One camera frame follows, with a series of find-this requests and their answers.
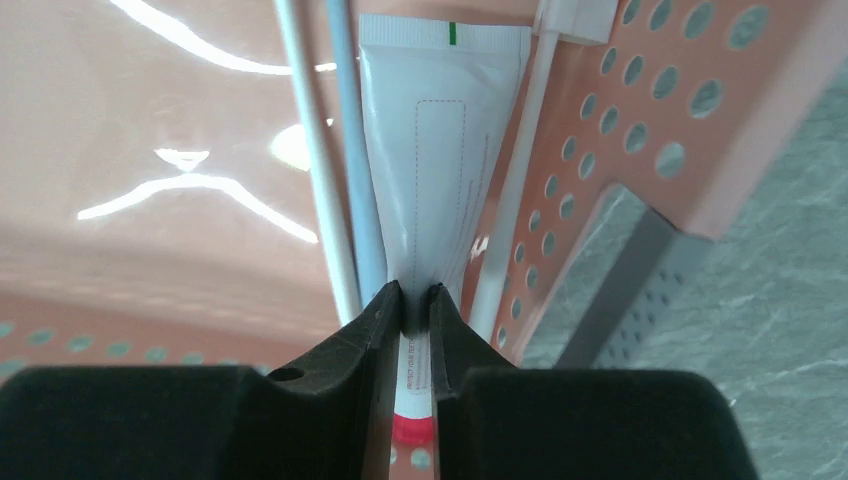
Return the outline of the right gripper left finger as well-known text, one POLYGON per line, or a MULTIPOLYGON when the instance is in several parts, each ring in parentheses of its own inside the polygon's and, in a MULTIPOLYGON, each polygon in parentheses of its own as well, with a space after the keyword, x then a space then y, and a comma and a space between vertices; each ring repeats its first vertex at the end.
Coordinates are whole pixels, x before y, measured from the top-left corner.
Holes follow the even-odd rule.
POLYGON ((293 361, 27 368, 1 390, 5 479, 385 479, 402 291, 293 361))

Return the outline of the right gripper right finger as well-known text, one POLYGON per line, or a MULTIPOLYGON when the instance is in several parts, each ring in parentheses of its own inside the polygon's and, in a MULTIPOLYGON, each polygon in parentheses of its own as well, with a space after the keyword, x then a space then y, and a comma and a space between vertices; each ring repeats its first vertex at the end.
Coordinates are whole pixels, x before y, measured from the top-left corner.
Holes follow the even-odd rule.
POLYGON ((521 369, 427 291, 439 479, 754 479, 736 419, 683 371, 521 369))

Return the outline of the pink perforated plastic basket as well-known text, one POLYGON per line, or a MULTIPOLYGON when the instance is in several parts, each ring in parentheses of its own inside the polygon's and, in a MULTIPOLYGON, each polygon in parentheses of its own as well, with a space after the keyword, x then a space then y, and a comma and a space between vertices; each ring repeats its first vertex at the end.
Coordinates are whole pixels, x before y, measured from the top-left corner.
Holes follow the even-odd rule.
MULTIPOLYGON (((2 3, 1 390, 265 375, 343 328, 275 2, 2 3)), ((296 2, 354 258, 329 1, 296 2)), ((847 56, 843 1, 347 2, 361 104, 361 14, 531 30, 454 302, 521 369, 636 370, 847 56)), ((439 479, 434 435, 389 466, 439 479)))

